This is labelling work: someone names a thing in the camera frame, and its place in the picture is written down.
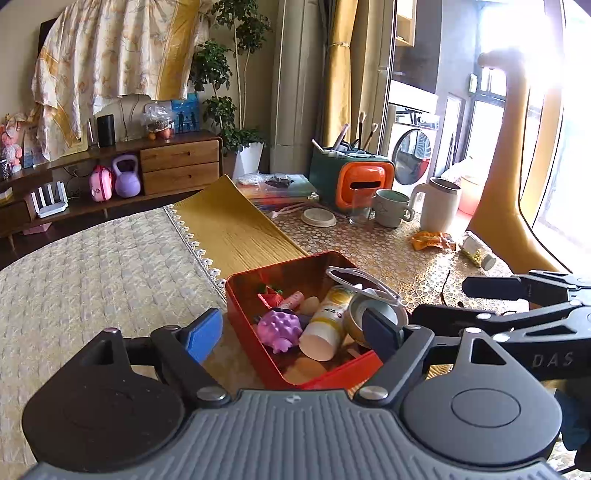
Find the orange packet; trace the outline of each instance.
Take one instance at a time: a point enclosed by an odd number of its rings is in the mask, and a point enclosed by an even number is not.
[[[418,232],[411,237],[411,243],[415,250],[427,247],[439,247],[452,252],[457,250],[457,243],[453,241],[452,236],[444,232]]]

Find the blue picture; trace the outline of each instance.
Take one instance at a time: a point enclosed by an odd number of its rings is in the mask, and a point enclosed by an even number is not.
[[[199,131],[199,97],[196,93],[189,93],[186,100],[171,100],[171,107],[175,133]]]

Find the white flower pot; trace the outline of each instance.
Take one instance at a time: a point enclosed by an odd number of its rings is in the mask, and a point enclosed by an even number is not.
[[[264,144],[260,142],[251,143],[236,154],[236,164],[232,174],[233,181],[247,173],[254,173],[258,170],[263,146]]]

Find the rug fringe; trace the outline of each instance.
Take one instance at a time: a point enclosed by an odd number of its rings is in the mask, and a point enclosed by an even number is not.
[[[215,287],[216,291],[219,293],[223,301],[226,301],[226,279],[218,278],[221,275],[222,271],[218,268],[212,268],[213,260],[211,258],[205,257],[206,251],[203,248],[199,248],[198,241],[193,240],[194,235],[189,231],[189,227],[185,226],[184,220],[182,220],[181,216],[178,215],[177,211],[174,209],[174,203],[170,205],[165,205],[163,209],[166,212],[166,215],[168,216],[169,220],[174,225],[177,233],[183,240],[185,246],[189,249],[191,254],[199,262],[199,266],[201,267],[202,271],[212,282],[213,286]]]

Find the red plastic container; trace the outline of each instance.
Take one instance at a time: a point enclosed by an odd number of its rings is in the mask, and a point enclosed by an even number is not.
[[[282,374],[286,366],[302,358],[308,362],[315,361],[305,357],[298,348],[274,355],[259,341],[251,322],[255,316],[266,313],[265,307],[256,297],[260,287],[269,285],[281,288],[285,296],[299,290],[306,298],[316,296],[322,301],[328,290],[335,285],[325,273],[329,266],[348,268],[356,265],[338,252],[324,252],[237,273],[226,282],[228,318],[253,367],[269,389],[349,389],[367,380],[382,366],[377,355],[368,351],[355,359],[344,356],[347,360],[340,365],[335,364],[339,363],[338,359],[317,362],[319,370],[324,371],[326,368],[328,371],[306,382],[293,383]]]

